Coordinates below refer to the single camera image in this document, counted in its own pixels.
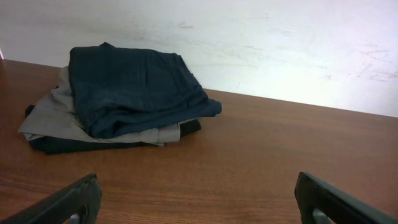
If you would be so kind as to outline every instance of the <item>wall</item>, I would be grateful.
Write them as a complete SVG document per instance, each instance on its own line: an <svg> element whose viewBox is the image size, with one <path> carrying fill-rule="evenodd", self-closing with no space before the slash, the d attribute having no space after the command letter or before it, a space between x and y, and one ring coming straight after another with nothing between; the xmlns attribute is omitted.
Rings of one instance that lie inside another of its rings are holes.
<svg viewBox="0 0 398 224"><path fill-rule="evenodd" d="M75 46L176 52L205 88L398 117L395 0L2 0L11 60Z"/></svg>

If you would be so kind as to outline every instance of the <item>tabletop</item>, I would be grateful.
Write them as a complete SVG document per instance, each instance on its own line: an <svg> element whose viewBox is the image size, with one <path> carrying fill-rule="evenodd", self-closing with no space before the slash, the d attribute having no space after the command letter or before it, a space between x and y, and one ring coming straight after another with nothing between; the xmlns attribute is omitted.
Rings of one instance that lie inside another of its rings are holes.
<svg viewBox="0 0 398 224"><path fill-rule="evenodd" d="M398 118L206 90L223 112L180 142L48 156L17 130L58 71L0 61L0 220L95 173L97 223L300 223L300 171L398 217Z"/></svg>

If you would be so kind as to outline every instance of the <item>wood grain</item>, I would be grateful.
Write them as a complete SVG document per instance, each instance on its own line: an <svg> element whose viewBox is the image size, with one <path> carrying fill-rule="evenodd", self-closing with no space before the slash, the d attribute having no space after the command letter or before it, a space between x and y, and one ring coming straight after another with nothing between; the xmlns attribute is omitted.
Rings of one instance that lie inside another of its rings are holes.
<svg viewBox="0 0 398 224"><path fill-rule="evenodd" d="M300 223L300 171L398 217L398 119L207 90L223 104L165 147L46 156L17 133L59 68L0 64L0 219L94 172L97 223Z"/></svg>

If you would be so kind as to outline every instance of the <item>black cloth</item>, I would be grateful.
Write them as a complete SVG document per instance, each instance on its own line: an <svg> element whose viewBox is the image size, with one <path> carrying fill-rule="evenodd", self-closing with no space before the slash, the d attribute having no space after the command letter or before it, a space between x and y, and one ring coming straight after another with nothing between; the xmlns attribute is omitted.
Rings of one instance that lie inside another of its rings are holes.
<svg viewBox="0 0 398 224"><path fill-rule="evenodd" d="M147 49L75 47L69 75L76 113L93 138L175 124L221 112L181 56Z"/></svg>
<svg viewBox="0 0 398 224"><path fill-rule="evenodd" d="M34 109L34 105L29 105L25 110L25 117L30 115ZM201 130L201 125L197 119L188 121L180 124L180 138L195 133ZM101 143L101 142L84 142L71 139L55 138L51 136L44 136L41 138L33 139L29 141L32 149L43 151L46 154L59 154L66 152L81 152L81 151L92 151L100 149L122 149L128 147L137 146L153 146L145 142L133 142L133 143Z"/></svg>

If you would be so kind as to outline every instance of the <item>wooden table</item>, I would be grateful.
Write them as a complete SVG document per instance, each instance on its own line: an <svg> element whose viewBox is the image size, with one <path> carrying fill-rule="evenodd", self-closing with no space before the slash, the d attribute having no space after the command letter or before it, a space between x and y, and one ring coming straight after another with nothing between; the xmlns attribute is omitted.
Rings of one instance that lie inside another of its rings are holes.
<svg viewBox="0 0 398 224"><path fill-rule="evenodd" d="M0 64L0 219L92 172L97 223L300 223L300 171L398 217L397 118L208 90L223 112L179 143L47 156L17 130L58 70Z"/></svg>

